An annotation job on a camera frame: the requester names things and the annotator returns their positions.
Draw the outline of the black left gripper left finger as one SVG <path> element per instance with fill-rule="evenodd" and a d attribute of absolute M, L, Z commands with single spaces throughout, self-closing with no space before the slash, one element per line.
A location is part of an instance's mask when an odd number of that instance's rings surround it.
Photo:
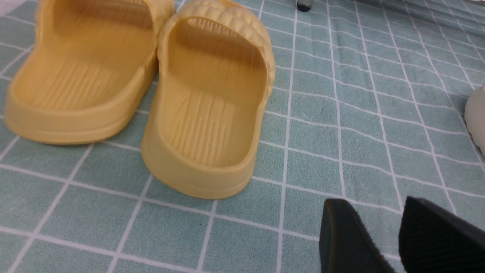
<path fill-rule="evenodd" d="M 394 273 L 347 200 L 324 201 L 319 240 L 322 273 Z"/>

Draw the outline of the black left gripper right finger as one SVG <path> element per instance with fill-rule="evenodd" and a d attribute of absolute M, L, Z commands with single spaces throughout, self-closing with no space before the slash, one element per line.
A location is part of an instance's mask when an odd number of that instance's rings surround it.
<path fill-rule="evenodd" d="M 429 200 L 409 196 L 399 256 L 407 273 L 483 273 L 485 233 Z"/>

